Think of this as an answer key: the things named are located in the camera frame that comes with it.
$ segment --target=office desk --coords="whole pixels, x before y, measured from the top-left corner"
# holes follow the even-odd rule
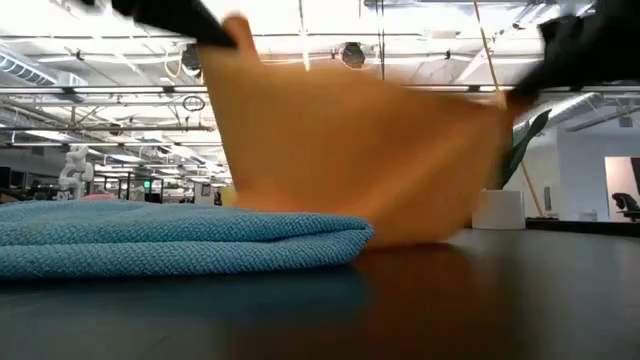
[[[466,230],[353,266],[1,284],[8,359],[640,359],[640,243]]]

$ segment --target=textured blue fabric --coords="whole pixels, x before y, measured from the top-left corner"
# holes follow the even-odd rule
[[[349,262],[373,235],[356,217],[125,201],[0,206],[0,278],[257,272]]]

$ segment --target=security camera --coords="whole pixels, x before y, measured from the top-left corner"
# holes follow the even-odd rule
[[[202,71],[200,67],[200,58],[198,57],[198,49],[196,44],[187,44],[182,52],[182,70],[185,74],[198,77]]]

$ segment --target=white robot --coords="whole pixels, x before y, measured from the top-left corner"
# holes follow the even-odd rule
[[[80,199],[84,182],[93,180],[93,164],[86,162],[88,152],[87,146],[72,146],[67,153],[67,161],[58,178],[57,200]]]

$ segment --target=orange cloth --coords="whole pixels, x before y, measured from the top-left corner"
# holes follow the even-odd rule
[[[446,239],[469,219],[515,114],[346,67],[266,66],[248,22],[238,52],[201,48],[238,207],[359,215],[370,247]]]
[[[82,200],[114,200],[115,197],[111,194],[92,194],[82,198]]]

